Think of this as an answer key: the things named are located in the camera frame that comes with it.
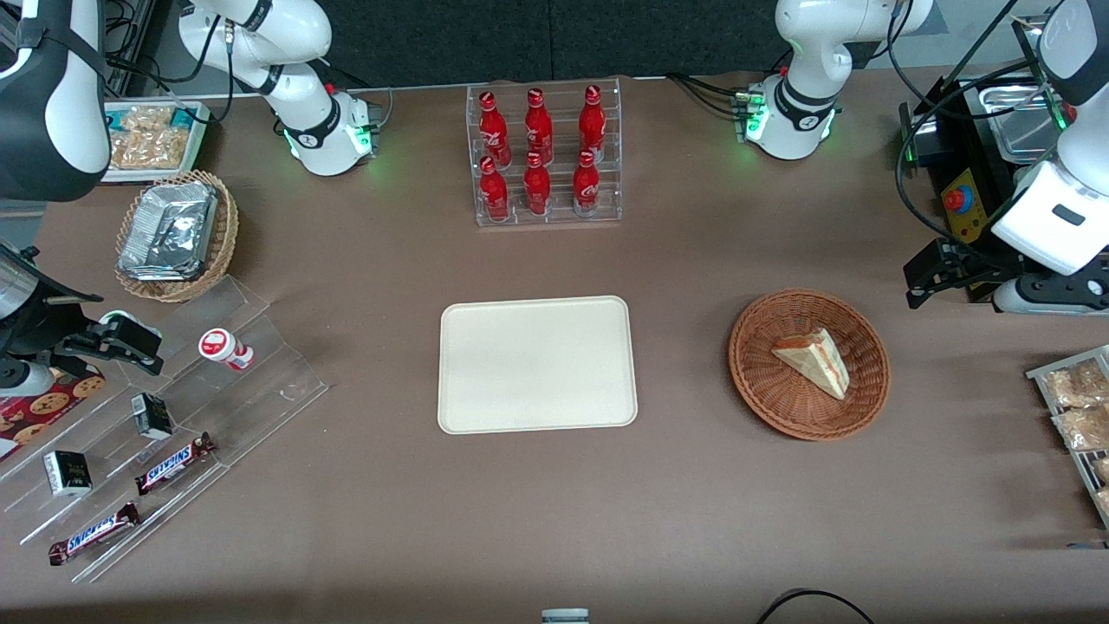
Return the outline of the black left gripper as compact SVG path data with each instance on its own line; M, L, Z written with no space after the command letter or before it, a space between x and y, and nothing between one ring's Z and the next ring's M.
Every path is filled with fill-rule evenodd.
M988 257L965 246L948 245L935 238L904 265L908 308L919 309L930 297L947 289L999 287L1003 282L1021 276L1021 254Z

